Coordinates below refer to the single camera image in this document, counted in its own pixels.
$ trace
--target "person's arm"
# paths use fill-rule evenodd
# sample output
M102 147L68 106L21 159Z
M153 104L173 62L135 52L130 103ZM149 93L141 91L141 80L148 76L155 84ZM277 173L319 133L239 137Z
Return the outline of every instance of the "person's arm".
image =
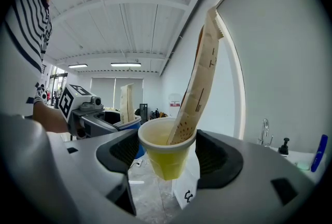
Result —
M43 102L36 102L33 106L33 119L39 122L47 132L65 133L68 127L60 110L52 109Z

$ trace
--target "brown paper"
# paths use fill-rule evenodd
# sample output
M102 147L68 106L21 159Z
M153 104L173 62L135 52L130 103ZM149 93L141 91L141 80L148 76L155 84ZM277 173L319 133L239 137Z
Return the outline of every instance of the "brown paper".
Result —
M133 84L128 84L121 87L120 99L120 120L121 124L135 120L134 106L132 99Z
M215 18L216 9L213 7L208 10L199 35L195 64L167 141L168 145L181 143L192 136L208 101L217 62L219 39L223 37Z

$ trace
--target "soap dispenser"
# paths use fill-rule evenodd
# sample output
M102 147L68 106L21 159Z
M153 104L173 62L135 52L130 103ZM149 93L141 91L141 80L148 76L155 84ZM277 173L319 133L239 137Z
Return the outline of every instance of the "soap dispenser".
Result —
M284 144L278 149L278 152L283 155L288 155L288 146L287 142L289 141L289 138L284 138Z

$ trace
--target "blue container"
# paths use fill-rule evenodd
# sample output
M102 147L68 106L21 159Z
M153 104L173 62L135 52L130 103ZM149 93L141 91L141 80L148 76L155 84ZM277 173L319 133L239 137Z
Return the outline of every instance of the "blue container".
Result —
M118 128L120 128L120 130L126 130L126 129L138 129L141 127L141 120L142 118L140 116L136 116L136 119L131 121L131 122L127 122L124 124L121 124L121 122L117 122L114 125L116 125ZM140 144L139 145L139 151L135 157L135 159L139 159L141 156L143 156L145 154L145 149L144 147Z

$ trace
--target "blue pen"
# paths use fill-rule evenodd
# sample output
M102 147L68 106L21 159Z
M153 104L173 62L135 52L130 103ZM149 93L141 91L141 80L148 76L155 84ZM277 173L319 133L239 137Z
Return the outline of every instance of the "blue pen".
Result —
M327 145L327 135L322 135L320 145L318 146L316 156L314 157L312 164L311 164L311 171L315 172L320 164L325 148Z

